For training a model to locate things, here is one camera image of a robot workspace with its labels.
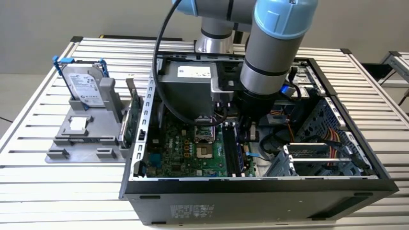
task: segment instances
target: motherboard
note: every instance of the motherboard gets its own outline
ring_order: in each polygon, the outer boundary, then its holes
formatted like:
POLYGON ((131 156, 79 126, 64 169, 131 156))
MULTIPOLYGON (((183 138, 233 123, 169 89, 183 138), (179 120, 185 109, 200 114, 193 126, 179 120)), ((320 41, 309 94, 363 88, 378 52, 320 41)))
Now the motherboard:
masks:
POLYGON ((225 143, 223 125, 189 126, 172 115, 165 116, 164 121, 164 144, 161 151, 149 154, 149 177, 227 177, 232 175, 231 165, 241 163, 239 176, 255 175, 252 159, 244 151, 249 151, 249 147, 237 146, 235 141, 225 143))

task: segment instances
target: power supply label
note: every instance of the power supply label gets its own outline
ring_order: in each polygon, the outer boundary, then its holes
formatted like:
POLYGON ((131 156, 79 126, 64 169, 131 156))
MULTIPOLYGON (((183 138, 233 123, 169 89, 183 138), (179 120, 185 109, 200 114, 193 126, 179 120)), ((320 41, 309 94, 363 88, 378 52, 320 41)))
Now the power supply label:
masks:
POLYGON ((171 205, 172 218, 211 218, 215 205, 171 205))
POLYGON ((180 66, 177 67, 180 78, 212 78, 209 66, 180 66))
POLYGON ((104 105, 95 78, 89 74, 79 73, 71 73, 68 77, 80 101, 89 107, 104 105))

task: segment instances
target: aluminum profile table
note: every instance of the aluminum profile table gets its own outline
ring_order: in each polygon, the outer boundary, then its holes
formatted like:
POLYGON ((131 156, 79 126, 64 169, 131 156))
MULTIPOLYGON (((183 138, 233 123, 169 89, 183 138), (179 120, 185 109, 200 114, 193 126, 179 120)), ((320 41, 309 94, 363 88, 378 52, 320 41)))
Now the aluminum profile table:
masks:
POLYGON ((389 64, 397 74, 409 82, 409 53, 389 51, 381 63, 389 64))
MULTIPOLYGON (((104 58, 116 91, 129 98, 125 79, 144 95, 155 41, 84 38, 61 57, 104 58)), ((192 42, 163 42, 161 50, 193 52, 192 42)), ((244 46, 235 52, 244 54, 244 46)), ((315 58, 400 192, 336 222, 175 226, 193 229, 409 229, 409 118, 352 54, 301 48, 315 58)), ((68 112, 69 92, 55 68, 0 140, 0 225, 7 229, 149 229, 127 201, 117 199, 121 163, 47 164, 45 152, 68 112)))

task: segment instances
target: green circuit board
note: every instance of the green circuit board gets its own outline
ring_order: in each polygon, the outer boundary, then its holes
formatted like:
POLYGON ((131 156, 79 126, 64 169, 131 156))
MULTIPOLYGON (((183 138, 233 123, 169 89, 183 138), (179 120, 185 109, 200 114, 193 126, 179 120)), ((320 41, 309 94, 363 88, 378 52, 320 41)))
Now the green circuit board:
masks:
MULTIPOLYGON (((221 126, 215 128, 215 141, 205 144, 205 157, 197 152, 204 146, 195 141, 195 127, 175 122, 165 118, 164 151, 160 157, 160 167, 148 164, 148 174, 155 177, 227 177, 227 159, 224 153, 224 142, 221 126)), ((249 169, 245 176, 255 175, 252 159, 248 159, 249 169)))

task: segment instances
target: robotic arm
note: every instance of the robotic arm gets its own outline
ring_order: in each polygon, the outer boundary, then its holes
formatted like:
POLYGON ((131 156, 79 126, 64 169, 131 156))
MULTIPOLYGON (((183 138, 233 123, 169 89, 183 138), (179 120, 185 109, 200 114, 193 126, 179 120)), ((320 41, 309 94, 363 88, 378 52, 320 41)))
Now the robotic arm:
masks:
POLYGON ((229 53, 233 27, 252 25, 240 74, 247 91, 236 101, 247 123, 259 122, 272 108, 316 7, 317 0, 183 0, 177 7, 204 17, 196 52, 229 53))

